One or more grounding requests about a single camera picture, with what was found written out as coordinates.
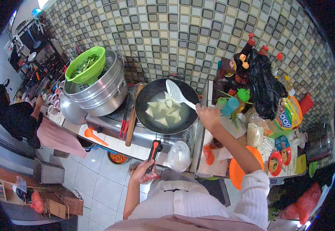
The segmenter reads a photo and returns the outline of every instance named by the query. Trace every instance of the hand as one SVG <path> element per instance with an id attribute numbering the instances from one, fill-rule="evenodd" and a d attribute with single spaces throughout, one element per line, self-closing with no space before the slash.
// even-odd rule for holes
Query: hand
<path id="1" fill-rule="evenodd" d="M 42 95 L 39 95 L 39 96 L 38 96 L 38 98 L 36 99 L 35 103 L 36 103 L 36 105 L 37 105 L 38 107 L 41 107 L 41 106 L 44 104 L 44 100 L 43 100 Z"/>
<path id="2" fill-rule="evenodd" d="M 201 123 L 209 132 L 213 133 L 221 126 L 219 109 L 208 108 L 205 105 L 201 107 L 200 104 L 196 104 L 196 112 L 200 117 Z"/>
<path id="3" fill-rule="evenodd" d="M 130 177 L 129 182 L 134 182 L 137 184 L 145 182 L 147 178 L 157 177 L 156 174 L 156 165 L 153 166 L 153 169 L 150 173 L 146 173 L 146 170 L 154 163 L 154 160 L 147 162 L 147 160 L 143 161 L 138 165 L 136 170 L 133 172 L 132 176 Z"/>

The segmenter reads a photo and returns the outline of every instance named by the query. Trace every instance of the black clothing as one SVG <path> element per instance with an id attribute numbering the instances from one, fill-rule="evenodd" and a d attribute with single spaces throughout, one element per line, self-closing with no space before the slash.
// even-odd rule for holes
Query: black clothing
<path id="1" fill-rule="evenodd" d="M 36 121 L 31 116 L 33 111 L 33 107 L 28 102 L 9 105 L 6 89 L 0 84 L 0 124 L 18 141 L 22 141 L 24 137 L 30 146 L 40 148 L 36 131 L 43 120 L 43 113 L 39 114 L 39 119 Z"/>

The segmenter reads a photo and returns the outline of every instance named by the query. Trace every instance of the boiling water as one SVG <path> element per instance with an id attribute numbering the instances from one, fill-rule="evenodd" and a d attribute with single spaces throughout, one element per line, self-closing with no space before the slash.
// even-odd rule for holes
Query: boiling water
<path id="1" fill-rule="evenodd" d="M 155 97 L 152 98 L 152 100 L 150 102 L 158 102 L 157 99 L 165 99 L 165 93 L 161 92 L 161 93 L 157 94 Z M 184 103 L 181 103 L 180 105 L 181 105 L 181 107 L 179 107 L 178 105 L 173 103 L 173 106 L 172 106 L 172 108 L 174 108 L 174 111 L 180 109 L 179 116 L 181 117 L 181 120 L 177 123 L 174 122 L 175 117 L 167 116 L 167 110 L 166 109 L 163 109 L 163 110 L 159 111 L 158 106 L 151 107 L 153 117 L 151 117 L 147 113 L 145 115 L 157 127 L 164 127 L 164 128 L 179 127 L 181 124 L 183 124 L 187 120 L 188 114 L 189 114 L 188 105 L 186 105 Z M 156 119 L 160 119 L 160 118 L 165 118 L 168 126 L 165 126 L 162 123 L 155 121 Z"/>

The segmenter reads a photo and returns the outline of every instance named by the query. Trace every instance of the pink apron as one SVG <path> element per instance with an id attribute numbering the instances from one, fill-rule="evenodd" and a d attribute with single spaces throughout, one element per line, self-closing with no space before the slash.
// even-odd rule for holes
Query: pink apron
<path id="1" fill-rule="evenodd" d="M 87 155 L 87 152 L 81 146 L 76 136 L 45 117 L 43 117 L 43 121 L 36 134 L 41 146 L 68 152 L 81 158 L 85 158 Z"/>

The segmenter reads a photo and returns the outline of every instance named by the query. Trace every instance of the orange funnel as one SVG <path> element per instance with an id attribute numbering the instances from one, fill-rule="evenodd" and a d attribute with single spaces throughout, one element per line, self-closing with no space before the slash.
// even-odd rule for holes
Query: orange funnel
<path id="1" fill-rule="evenodd" d="M 98 138 L 97 136 L 95 136 L 93 134 L 93 130 L 91 130 L 90 128 L 87 128 L 84 132 L 84 136 L 85 137 L 91 137 L 93 139 L 95 139 L 98 142 L 101 142 L 102 144 L 104 144 L 105 146 L 108 146 L 108 143 L 104 142 L 103 140 L 101 140 L 100 138 Z"/>

